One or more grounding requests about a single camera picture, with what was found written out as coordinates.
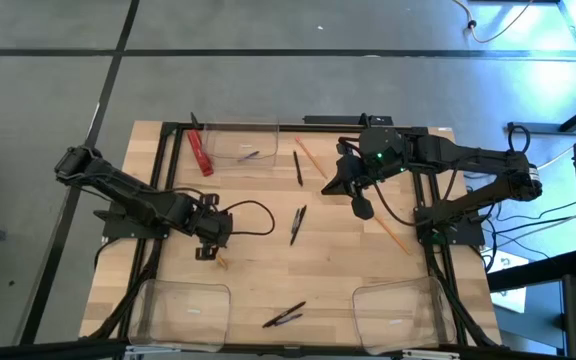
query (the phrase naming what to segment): gray floor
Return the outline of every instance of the gray floor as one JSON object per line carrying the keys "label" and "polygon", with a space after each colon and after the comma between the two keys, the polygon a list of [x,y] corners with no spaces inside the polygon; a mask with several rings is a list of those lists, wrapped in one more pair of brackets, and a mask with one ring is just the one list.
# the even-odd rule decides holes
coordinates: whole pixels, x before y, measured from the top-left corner
{"label": "gray floor", "polygon": [[[0,47],[114,48],[128,5],[0,0]],[[521,9],[471,7],[482,37]],[[576,49],[556,6],[539,4],[525,15],[499,41],[479,45],[462,34],[465,14],[449,0],[151,0],[142,1],[128,47]],[[63,201],[65,190],[52,168],[67,146],[85,138],[109,63],[0,58],[0,227],[8,231],[0,242],[0,345],[16,339],[12,324],[27,310]],[[464,145],[504,150],[506,122],[561,122],[576,113],[576,61],[124,58],[98,148],[120,166],[134,120],[183,121],[190,111],[200,119],[276,115],[283,121],[305,114],[383,113],[401,125],[452,127]],[[529,158],[541,164],[574,141],[534,136]],[[530,204],[504,203],[503,214],[538,214],[576,199],[570,157],[545,169],[542,179],[546,195]],[[103,207],[91,196],[80,201],[38,341],[77,336],[101,231],[92,210]],[[576,224],[523,243],[548,255],[574,250]],[[506,251],[541,258],[514,244]]]}

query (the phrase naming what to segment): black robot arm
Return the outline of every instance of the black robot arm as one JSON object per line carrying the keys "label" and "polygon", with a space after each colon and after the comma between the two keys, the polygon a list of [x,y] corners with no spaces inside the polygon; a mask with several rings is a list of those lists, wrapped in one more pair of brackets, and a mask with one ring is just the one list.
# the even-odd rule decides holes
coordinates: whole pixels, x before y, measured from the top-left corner
{"label": "black robot arm", "polygon": [[217,194],[199,199],[184,193],[159,191],[114,168],[92,148],[69,148],[55,167],[57,180],[67,186],[91,186],[111,198],[126,217],[145,227],[168,226],[186,235],[197,235],[202,247],[197,260],[214,260],[232,233],[232,214],[214,211]]}
{"label": "black robot arm", "polygon": [[458,199],[444,198],[432,207],[419,209],[416,221],[432,227],[450,226],[505,199],[530,201],[541,195],[537,169],[522,152],[458,146],[440,136],[400,134],[384,127],[367,128],[358,139],[342,137],[337,148],[342,154],[337,174],[321,193],[352,197],[353,211],[362,219],[374,215],[362,190],[404,171],[439,174],[452,169],[497,175],[491,184]]}

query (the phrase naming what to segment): red object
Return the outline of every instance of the red object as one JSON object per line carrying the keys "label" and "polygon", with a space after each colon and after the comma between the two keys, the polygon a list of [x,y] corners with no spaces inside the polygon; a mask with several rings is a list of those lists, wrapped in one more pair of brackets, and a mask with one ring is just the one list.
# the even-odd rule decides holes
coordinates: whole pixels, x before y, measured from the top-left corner
{"label": "red object", "polygon": [[210,159],[203,150],[201,150],[201,136],[198,130],[188,130],[188,140],[190,141],[190,146],[192,146],[192,151],[195,153],[195,159],[197,159],[197,164],[201,169],[201,173],[204,176],[212,175],[212,164]]}

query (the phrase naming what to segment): wooden table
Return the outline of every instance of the wooden table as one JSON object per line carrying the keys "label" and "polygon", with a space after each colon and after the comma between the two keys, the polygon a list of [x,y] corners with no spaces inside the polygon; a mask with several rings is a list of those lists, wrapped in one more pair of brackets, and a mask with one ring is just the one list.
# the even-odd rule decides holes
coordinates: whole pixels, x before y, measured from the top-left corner
{"label": "wooden table", "polygon": [[[135,122],[123,171],[149,181],[161,124]],[[454,140],[448,128],[431,128],[430,133]],[[365,195],[372,201],[375,213],[385,219],[412,255],[407,255],[376,220],[355,217],[349,197],[321,195],[327,180],[295,143],[295,136],[302,138],[331,179],[339,157],[335,149],[338,133],[280,132],[274,167],[215,169],[210,177],[202,176],[184,136],[175,187],[217,192],[222,208],[246,199],[257,200],[273,212],[276,228],[264,237],[231,236],[228,248],[219,252],[228,262],[228,270],[217,262],[196,261],[198,239],[173,232],[164,243],[158,279],[228,286],[231,292],[228,344],[356,347],[360,341],[353,324],[353,291],[362,286],[427,276],[423,250],[416,241],[415,229],[394,221],[374,190],[366,191]],[[172,141],[168,141],[162,174],[166,174],[171,147]],[[303,187],[296,181],[293,150],[300,156]],[[449,172],[438,176],[441,193],[446,190],[449,178]],[[393,211],[411,220],[415,206],[411,174],[392,177],[381,189]],[[464,193],[464,180],[459,175],[451,198]],[[308,211],[297,240],[290,247],[295,210],[305,204]],[[268,215],[256,206],[245,205],[232,212],[235,230],[265,231],[270,226]],[[81,335],[96,330],[124,295],[135,243],[133,239],[118,241],[101,254]],[[500,342],[480,258],[466,246],[452,246],[451,251],[462,302],[486,334]],[[272,329],[261,328],[268,319],[304,300],[307,304],[301,319]]]}

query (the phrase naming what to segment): clear plastic bin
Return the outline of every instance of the clear plastic bin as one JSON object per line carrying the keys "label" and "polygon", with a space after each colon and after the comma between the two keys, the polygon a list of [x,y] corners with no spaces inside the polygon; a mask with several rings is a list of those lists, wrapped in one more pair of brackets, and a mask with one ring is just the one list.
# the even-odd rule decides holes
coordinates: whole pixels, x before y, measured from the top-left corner
{"label": "clear plastic bin", "polygon": [[279,142],[277,118],[221,120],[229,122],[206,122],[201,134],[203,151],[214,168],[275,165]]}
{"label": "clear plastic bin", "polygon": [[357,333],[371,355],[455,338],[448,300],[434,277],[361,287],[352,301]]}
{"label": "clear plastic bin", "polygon": [[217,352],[226,341],[230,290],[148,280],[135,299],[128,339],[133,345]]}

